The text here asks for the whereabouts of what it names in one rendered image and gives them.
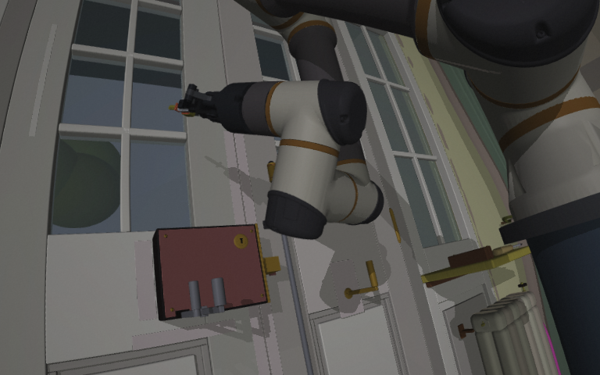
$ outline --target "gray cylinder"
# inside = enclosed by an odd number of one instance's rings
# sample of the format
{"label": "gray cylinder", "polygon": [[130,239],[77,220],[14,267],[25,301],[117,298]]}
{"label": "gray cylinder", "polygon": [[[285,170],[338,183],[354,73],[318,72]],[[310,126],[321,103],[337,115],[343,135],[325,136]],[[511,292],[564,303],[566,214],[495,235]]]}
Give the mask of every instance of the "gray cylinder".
{"label": "gray cylinder", "polygon": [[191,303],[191,311],[194,313],[194,316],[200,316],[200,290],[198,289],[197,281],[190,281],[187,283],[190,287],[190,303]]}
{"label": "gray cylinder", "polygon": [[223,283],[222,277],[216,277],[211,280],[212,284],[212,299],[215,302],[215,307],[225,306],[227,300],[225,299],[225,284]]}

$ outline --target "pink stripe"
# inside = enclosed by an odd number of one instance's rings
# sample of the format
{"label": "pink stripe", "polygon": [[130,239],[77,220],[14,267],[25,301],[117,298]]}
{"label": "pink stripe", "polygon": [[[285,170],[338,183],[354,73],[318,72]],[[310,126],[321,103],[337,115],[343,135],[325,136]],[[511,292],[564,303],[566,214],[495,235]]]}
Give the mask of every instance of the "pink stripe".
{"label": "pink stripe", "polygon": [[554,353],[554,345],[552,345],[552,340],[550,340],[550,334],[548,333],[548,328],[546,328],[545,325],[544,325],[544,328],[546,329],[546,336],[548,336],[548,342],[550,343],[550,349],[552,349],[552,355],[554,356],[554,363],[556,363],[556,369],[559,371],[559,375],[560,375],[559,361],[558,361],[558,359],[556,359],[556,353]]}

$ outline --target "brass keyhole cover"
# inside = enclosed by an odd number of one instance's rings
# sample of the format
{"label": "brass keyhole cover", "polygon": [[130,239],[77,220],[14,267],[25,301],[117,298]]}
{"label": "brass keyhole cover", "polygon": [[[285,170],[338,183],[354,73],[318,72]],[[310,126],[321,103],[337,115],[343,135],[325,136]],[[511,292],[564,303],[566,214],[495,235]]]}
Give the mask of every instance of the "brass keyhole cover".
{"label": "brass keyhole cover", "polygon": [[245,248],[248,246],[248,238],[243,234],[238,234],[234,237],[234,244],[237,248]]}

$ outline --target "yellow beam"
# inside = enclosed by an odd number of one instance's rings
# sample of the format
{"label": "yellow beam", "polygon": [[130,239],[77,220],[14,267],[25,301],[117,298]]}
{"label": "yellow beam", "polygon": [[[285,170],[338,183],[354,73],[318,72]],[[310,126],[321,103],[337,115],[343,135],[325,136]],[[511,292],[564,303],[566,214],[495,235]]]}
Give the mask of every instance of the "yellow beam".
{"label": "yellow beam", "polygon": [[508,262],[512,262],[515,259],[521,258],[527,254],[531,254],[529,246],[524,248],[517,248],[511,252],[507,252],[504,255],[496,256],[493,259],[486,260],[484,262],[469,264],[468,266],[461,266],[456,268],[444,268],[443,270],[435,271],[432,273],[426,273],[421,276],[423,284],[431,281],[439,281],[449,279],[450,277],[459,277],[468,275],[469,273],[476,273],[480,271],[491,270],[492,268],[500,267]]}

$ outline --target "radiator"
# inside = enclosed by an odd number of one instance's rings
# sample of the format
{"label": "radiator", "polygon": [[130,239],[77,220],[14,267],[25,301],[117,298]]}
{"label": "radiator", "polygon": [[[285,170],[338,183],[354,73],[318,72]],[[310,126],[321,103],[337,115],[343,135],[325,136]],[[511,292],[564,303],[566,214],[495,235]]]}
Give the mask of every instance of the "radiator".
{"label": "radiator", "polygon": [[558,375],[535,297],[507,295],[471,316],[486,375]]}

